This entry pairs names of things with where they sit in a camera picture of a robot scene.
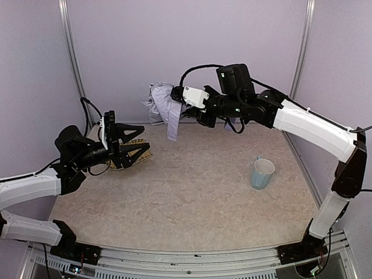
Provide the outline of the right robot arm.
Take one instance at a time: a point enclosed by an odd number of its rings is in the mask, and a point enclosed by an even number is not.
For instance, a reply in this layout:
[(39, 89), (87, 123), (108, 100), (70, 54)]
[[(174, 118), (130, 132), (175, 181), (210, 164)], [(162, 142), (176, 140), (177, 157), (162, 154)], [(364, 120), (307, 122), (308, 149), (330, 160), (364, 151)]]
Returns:
[(364, 130), (329, 120), (269, 85), (256, 94), (256, 80), (251, 79), (245, 64), (217, 67), (216, 73), (221, 92), (207, 85), (203, 90), (194, 90), (190, 102), (208, 118), (239, 118), (242, 124), (253, 120), (307, 140), (338, 159), (335, 180), (302, 240), (278, 247), (283, 263), (329, 252), (325, 237), (345, 213), (350, 200), (362, 190), (367, 163)]

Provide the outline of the lavender folding umbrella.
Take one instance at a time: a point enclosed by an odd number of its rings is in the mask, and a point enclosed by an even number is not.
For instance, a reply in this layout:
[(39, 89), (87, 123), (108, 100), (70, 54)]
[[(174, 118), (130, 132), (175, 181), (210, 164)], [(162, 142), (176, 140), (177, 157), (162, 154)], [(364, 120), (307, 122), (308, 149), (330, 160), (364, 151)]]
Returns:
[(178, 140), (179, 122), (185, 116), (183, 113), (190, 106), (173, 100), (170, 96), (174, 85), (172, 83), (157, 82), (149, 85), (149, 97), (143, 104), (149, 110), (151, 125), (165, 124), (167, 139)]

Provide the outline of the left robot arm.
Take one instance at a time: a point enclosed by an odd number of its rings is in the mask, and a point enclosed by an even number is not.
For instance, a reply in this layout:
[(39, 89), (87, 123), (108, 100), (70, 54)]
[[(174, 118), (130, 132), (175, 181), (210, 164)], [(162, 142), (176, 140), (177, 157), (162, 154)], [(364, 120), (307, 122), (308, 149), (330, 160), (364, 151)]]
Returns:
[(70, 194), (86, 179), (93, 166), (114, 163), (118, 169), (131, 167), (150, 144), (130, 144), (145, 131), (143, 126), (107, 124), (100, 141), (84, 137), (75, 125), (64, 128), (55, 145), (60, 158), (47, 168), (21, 177), (1, 180), (1, 239), (38, 242), (51, 247), (51, 254), (77, 257), (81, 254), (76, 235), (63, 221), (41, 221), (7, 212), (7, 208), (42, 198)]

